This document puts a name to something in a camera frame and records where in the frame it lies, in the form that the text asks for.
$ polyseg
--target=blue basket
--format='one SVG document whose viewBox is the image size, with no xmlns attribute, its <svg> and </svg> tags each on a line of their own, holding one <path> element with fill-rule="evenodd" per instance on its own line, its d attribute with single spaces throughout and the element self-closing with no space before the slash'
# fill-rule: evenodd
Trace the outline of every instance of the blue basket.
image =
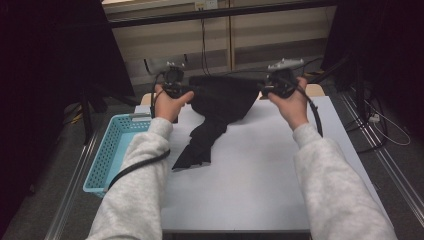
<svg viewBox="0 0 424 240">
<path fill-rule="evenodd" d="M 121 114 L 113 116 L 100 143 L 100 147 L 85 179 L 83 190 L 104 197 L 104 189 L 119 173 L 125 152 L 139 132 L 145 132 L 150 126 L 148 114 Z"/>
</svg>

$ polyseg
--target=gray sleeve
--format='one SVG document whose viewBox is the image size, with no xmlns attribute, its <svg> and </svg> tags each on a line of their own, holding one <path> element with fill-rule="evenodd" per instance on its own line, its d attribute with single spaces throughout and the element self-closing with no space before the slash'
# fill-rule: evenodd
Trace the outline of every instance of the gray sleeve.
<svg viewBox="0 0 424 240">
<path fill-rule="evenodd" d="M 339 145 L 321 138 L 311 124 L 293 133 L 295 156 L 314 240 L 397 239 L 393 227 Z"/>
<path fill-rule="evenodd" d="M 121 170 L 167 151 L 171 131 L 169 121 L 153 119 L 147 132 L 134 136 Z M 162 239 L 160 205 L 167 169 L 162 160 L 119 179 L 105 195 L 88 239 Z"/>
</svg>

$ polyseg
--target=hand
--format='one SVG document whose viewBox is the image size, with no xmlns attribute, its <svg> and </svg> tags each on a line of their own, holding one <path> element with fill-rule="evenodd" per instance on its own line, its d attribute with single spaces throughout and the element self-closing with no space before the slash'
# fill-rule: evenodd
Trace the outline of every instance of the hand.
<svg viewBox="0 0 424 240">
<path fill-rule="evenodd" d="M 307 84 L 306 79 L 298 77 L 297 80 L 299 81 L 299 87 L 305 90 Z M 269 93 L 268 98 L 277 105 L 281 116 L 288 122 L 293 131 L 300 125 L 309 122 L 306 115 L 307 100 L 299 91 L 294 91 L 287 99 L 280 98 L 273 93 Z"/>
<path fill-rule="evenodd" d="M 194 92 L 190 91 L 178 99 L 172 99 L 159 84 L 155 86 L 155 92 L 157 98 L 155 103 L 155 117 L 161 117 L 170 122 L 173 122 L 177 118 L 181 107 L 194 97 Z"/>
</svg>

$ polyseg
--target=black cloth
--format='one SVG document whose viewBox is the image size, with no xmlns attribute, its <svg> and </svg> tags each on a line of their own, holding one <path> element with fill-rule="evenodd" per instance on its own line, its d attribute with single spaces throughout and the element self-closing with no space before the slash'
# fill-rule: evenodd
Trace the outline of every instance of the black cloth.
<svg viewBox="0 0 424 240">
<path fill-rule="evenodd" d="M 190 102 L 205 121 L 191 133 L 191 140 L 172 169 L 190 168 L 211 162 L 211 147 L 227 125 L 243 119 L 252 107 L 258 94 L 260 81 L 227 76 L 194 76 L 189 85 L 195 89 Z"/>
</svg>

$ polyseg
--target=person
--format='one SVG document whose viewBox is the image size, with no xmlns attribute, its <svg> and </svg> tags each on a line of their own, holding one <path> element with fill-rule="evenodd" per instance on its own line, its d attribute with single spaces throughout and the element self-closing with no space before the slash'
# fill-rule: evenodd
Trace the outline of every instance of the person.
<svg viewBox="0 0 424 240">
<path fill-rule="evenodd" d="M 306 80 L 298 78 L 306 88 Z M 134 136 L 121 169 L 169 150 L 172 122 L 194 93 L 171 99 L 157 85 L 155 111 L 147 132 Z M 319 239 L 397 239 L 360 176 L 346 162 L 338 144 L 322 138 L 307 118 L 307 100 L 298 91 L 287 99 L 268 94 L 293 130 L 299 146 L 295 169 L 305 199 L 311 235 Z M 105 195 L 88 239 L 162 239 L 161 199 L 168 170 L 166 160 L 119 179 Z"/>
</svg>

